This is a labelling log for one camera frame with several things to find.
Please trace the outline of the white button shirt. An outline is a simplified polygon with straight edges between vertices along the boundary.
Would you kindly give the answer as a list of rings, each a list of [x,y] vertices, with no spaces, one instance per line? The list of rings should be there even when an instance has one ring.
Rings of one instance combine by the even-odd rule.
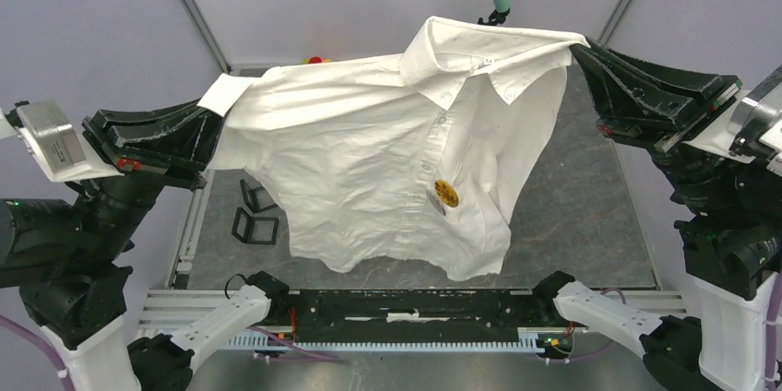
[[[244,170],[285,211],[290,253],[348,272],[390,257],[453,281],[500,272],[519,195],[551,139],[568,31],[426,19],[402,53],[221,75],[214,170]],[[437,179],[458,193],[440,215]]]

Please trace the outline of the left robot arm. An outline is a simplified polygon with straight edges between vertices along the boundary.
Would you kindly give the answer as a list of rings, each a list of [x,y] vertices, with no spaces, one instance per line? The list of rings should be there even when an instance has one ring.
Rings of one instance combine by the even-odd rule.
[[[289,287],[266,272],[204,317],[126,343],[116,258],[166,187],[205,186],[224,117],[196,101],[147,112],[100,110],[76,131],[53,102],[18,102],[2,117],[47,176],[77,193],[1,202],[1,284],[17,288],[69,390],[184,390],[213,353],[248,327],[284,325]]]

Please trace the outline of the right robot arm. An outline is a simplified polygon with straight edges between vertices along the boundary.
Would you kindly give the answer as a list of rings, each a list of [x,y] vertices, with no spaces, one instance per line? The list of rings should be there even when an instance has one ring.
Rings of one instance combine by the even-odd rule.
[[[733,75],[658,65],[588,41],[572,55],[598,130],[646,150],[692,217],[675,222],[699,316],[643,312],[557,271],[532,291],[545,325],[595,330],[668,390],[781,384],[781,73],[750,91]]]

